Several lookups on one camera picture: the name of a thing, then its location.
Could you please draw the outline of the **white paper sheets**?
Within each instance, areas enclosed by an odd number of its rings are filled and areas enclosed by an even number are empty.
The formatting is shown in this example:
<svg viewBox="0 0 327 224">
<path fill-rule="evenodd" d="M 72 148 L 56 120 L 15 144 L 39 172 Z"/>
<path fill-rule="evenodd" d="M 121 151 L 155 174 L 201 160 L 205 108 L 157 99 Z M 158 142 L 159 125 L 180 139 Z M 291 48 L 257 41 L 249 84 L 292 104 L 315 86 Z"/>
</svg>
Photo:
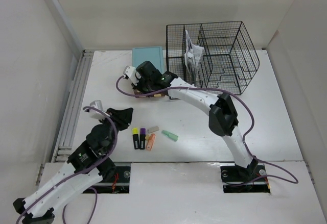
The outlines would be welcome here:
<svg viewBox="0 0 327 224">
<path fill-rule="evenodd" d="M 195 84 L 197 79 L 198 65 L 204 53 L 204 47 L 194 45 L 191 41 L 189 33 L 185 30 L 185 66 L 190 75 L 190 83 Z"/>
</svg>

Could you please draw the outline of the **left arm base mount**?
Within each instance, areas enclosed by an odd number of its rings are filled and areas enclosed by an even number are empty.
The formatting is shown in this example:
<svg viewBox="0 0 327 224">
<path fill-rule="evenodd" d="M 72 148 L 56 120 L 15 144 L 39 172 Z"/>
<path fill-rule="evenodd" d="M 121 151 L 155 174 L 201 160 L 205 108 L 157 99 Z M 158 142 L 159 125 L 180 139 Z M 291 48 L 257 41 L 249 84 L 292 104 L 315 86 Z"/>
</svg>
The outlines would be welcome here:
<svg viewBox="0 0 327 224">
<path fill-rule="evenodd" d="M 131 163 L 116 163 L 114 175 L 92 187 L 98 194 L 128 194 L 130 190 Z"/>
</svg>

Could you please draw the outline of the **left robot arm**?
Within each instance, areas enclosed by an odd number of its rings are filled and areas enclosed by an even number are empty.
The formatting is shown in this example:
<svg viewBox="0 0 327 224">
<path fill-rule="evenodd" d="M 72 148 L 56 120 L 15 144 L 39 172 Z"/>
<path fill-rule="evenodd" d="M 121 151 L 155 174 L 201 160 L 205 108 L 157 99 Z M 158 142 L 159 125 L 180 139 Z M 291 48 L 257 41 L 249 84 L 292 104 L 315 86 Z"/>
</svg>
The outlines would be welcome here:
<svg viewBox="0 0 327 224">
<path fill-rule="evenodd" d="M 56 211 L 94 184 L 110 181 L 116 165 L 110 159 L 118 133 L 132 122 L 133 108 L 103 111 L 95 106 L 85 106 L 84 111 L 99 114 L 99 124 L 94 126 L 77 149 L 71 153 L 58 172 L 36 192 L 13 202 L 19 214 L 16 223 L 52 223 Z"/>
</svg>

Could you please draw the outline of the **teal drawer box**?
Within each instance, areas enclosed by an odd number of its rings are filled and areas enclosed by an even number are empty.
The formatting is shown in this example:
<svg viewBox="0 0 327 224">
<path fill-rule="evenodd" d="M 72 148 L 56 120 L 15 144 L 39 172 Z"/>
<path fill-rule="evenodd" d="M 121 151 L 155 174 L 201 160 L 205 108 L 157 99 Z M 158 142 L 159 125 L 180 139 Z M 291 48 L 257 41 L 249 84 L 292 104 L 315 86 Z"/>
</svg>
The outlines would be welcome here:
<svg viewBox="0 0 327 224">
<path fill-rule="evenodd" d="M 132 66 L 135 67 L 133 77 L 138 81 L 137 85 L 133 84 L 133 91 L 135 95 L 141 95 L 141 88 L 143 87 L 143 77 L 145 73 L 138 71 L 137 68 L 142 66 L 144 62 L 149 61 L 152 63 L 153 68 L 150 65 L 149 70 L 157 69 L 162 75 L 166 70 L 164 67 L 164 57 L 161 46 L 153 47 L 138 47 L 132 49 Z"/>
</svg>

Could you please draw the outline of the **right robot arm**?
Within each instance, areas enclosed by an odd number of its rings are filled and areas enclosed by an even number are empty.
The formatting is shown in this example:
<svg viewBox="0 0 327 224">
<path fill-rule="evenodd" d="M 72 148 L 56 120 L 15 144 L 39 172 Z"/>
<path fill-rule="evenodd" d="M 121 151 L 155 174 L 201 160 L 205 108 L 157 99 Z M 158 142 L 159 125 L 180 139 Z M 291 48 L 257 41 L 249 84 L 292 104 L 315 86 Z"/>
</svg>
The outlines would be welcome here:
<svg viewBox="0 0 327 224">
<path fill-rule="evenodd" d="M 249 181 L 254 176 L 258 161 L 246 149 L 238 128 L 238 114 L 227 92 L 217 95 L 200 90 L 172 72 L 160 73 L 150 61 L 143 62 L 137 68 L 127 67 L 125 75 L 141 94 L 164 93 L 203 111 L 208 115 L 209 129 L 222 137 L 231 151 L 238 177 Z"/>
</svg>

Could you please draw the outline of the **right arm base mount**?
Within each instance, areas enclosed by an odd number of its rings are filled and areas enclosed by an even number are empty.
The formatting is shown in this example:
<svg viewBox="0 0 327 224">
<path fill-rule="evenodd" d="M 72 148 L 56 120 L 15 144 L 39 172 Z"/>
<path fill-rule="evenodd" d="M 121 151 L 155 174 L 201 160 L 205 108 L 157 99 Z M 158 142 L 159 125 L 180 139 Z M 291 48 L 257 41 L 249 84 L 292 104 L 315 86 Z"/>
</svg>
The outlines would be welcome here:
<svg viewBox="0 0 327 224">
<path fill-rule="evenodd" d="M 259 164 L 253 175 L 249 177 L 241 176 L 232 163 L 221 164 L 220 170 L 224 193 L 270 193 L 270 185 L 266 177 L 252 182 L 252 180 L 266 174 L 264 164 Z"/>
</svg>

